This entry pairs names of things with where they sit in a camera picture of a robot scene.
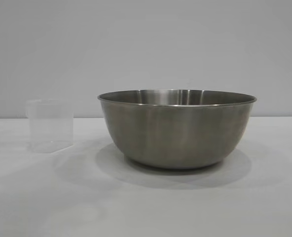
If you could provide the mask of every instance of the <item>clear plastic cup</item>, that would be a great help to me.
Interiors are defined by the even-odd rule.
[[[73,144],[73,110],[71,103],[58,99],[26,102],[30,125],[30,149],[51,153]]]

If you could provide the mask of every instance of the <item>gray backdrop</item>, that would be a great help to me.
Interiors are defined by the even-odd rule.
[[[0,118],[25,100],[142,88],[255,95],[254,116],[292,116],[292,0],[0,0]]]

